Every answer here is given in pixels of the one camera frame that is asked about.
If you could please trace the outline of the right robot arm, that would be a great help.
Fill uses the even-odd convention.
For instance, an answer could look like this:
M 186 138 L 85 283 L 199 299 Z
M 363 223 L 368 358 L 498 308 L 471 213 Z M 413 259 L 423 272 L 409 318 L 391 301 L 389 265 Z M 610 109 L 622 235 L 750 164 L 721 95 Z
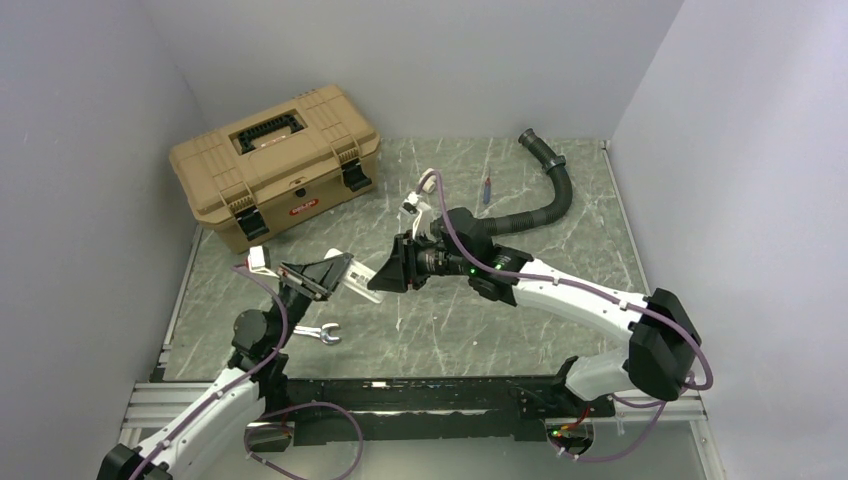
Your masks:
M 700 337 L 673 293 L 644 296 L 602 287 L 556 270 L 531 254 L 493 241 L 483 221 L 455 208 L 427 234 L 398 234 L 371 290 L 405 293 L 433 276 L 464 276 L 483 298 L 538 309 L 594 328 L 619 348 L 564 362 L 551 388 L 557 411 L 574 415 L 589 401 L 638 389 L 674 401 L 690 377 Z

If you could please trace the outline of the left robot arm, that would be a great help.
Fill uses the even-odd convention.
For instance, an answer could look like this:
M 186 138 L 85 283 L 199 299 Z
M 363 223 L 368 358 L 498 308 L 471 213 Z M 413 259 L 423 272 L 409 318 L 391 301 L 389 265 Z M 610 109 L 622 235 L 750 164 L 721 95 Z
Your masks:
M 233 271 L 264 289 L 269 311 L 245 311 L 234 327 L 234 352 L 212 384 L 165 427 L 135 447 L 119 443 L 103 458 L 100 479 L 197 479 L 227 444 L 261 419 L 295 410 L 284 373 L 283 348 L 314 302 L 326 301 L 353 264 L 348 253 L 308 264 L 279 265 L 277 288 L 249 261 Z

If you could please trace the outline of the tan plastic toolbox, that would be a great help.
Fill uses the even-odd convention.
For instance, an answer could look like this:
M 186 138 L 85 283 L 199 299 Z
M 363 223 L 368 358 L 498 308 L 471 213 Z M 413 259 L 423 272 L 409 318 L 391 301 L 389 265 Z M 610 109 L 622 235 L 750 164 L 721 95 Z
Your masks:
M 381 136 L 336 85 L 174 146 L 196 221 L 240 254 L 373 190 Z

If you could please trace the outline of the white remote control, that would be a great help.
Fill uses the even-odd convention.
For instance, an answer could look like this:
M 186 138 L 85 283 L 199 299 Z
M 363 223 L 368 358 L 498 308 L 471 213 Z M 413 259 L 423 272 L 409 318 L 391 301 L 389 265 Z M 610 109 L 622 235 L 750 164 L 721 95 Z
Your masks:
M 381 304 L 385 299 L 385 293 L 372 290 L 368 287 L 368 283 L 376 275 L 376 272 L 363 263 L 355 260 L 352 254 L 342 252 L 335 248 L 329 249 L 325 253 L 324 258 L 329 259 L 336 256 L 346 256 L 349 258 L 347 270 L 341 280 L 342 285 L 371 303 Z

